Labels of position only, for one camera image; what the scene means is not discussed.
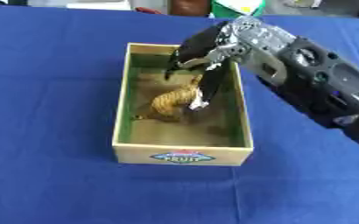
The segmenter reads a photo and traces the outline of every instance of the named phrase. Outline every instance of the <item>cardboard box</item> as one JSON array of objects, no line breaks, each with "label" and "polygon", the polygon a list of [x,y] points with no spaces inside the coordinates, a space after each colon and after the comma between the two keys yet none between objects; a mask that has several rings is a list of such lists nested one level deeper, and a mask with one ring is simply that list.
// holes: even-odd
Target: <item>cardboard box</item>
[{"label": "cardboard box", "polygon": [[177,45],[129,43],[116,113],[113,148],[120,163],[160,165],[241,165],[253,140],[236,63],[230,66],[210,106],[194,122],[132,120],[160,94],[187,84],[201,71],[178,71],[164,79]]}]

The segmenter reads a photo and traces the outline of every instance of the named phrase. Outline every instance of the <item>blue table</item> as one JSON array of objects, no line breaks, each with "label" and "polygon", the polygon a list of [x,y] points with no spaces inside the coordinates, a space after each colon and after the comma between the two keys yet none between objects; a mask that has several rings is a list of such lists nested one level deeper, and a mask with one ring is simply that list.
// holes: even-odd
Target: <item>blue table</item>
[{"label": "blue table", "polygon": [[[359,65],[359,19],[264,19]],[[114,161],[126,44],[178,44],[214,22],[1,7],[0,223],[359,223],[359,145],[245,70],[256,149],[242,167]]]}]

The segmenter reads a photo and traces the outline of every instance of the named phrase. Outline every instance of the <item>green container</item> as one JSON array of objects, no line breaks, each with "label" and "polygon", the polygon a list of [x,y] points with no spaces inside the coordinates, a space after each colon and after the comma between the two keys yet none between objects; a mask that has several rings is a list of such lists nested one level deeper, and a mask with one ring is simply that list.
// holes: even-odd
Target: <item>green container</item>
[{"label": "green container", "polygon": [[[264,7],[265,0],[263,0],[263,2],[258,6],[255,11],[253,11],[251,15],[254,17],[261,16],[263,14]],[[237,18],[242,16],[242,13],[235,10],[231,10],[230,8],[217,3],[215,0],[212,1],[212,13],[216,18]]]}]

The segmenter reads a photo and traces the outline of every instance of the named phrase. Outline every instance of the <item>metal robotic hand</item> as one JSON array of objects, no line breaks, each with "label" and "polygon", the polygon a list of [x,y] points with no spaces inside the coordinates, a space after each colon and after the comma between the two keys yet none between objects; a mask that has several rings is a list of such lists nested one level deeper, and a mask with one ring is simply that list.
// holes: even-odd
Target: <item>metal robotic hand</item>
[{"label": "metal robotic hand", "polygon": [[325,128],[338,128],[359,143],[359,68],[307,38],[242,16],[188,38],[173,52],[167,79],[179,69],[203,69],[189,105],[205,108],[233,60],[270,90]]}]

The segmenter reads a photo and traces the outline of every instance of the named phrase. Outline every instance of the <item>box label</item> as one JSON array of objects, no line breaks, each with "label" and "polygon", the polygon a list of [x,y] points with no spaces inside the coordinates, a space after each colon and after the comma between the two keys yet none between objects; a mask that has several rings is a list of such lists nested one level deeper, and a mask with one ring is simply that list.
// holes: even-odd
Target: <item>box label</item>
[{"label": "box label", "polygon": [[204,155],[194,150],[176,150],[164,154],[152,155],[151,158],[165,160],[175,164],[190,164],[194,162],[210,161],[215,159],[214,157]]}]

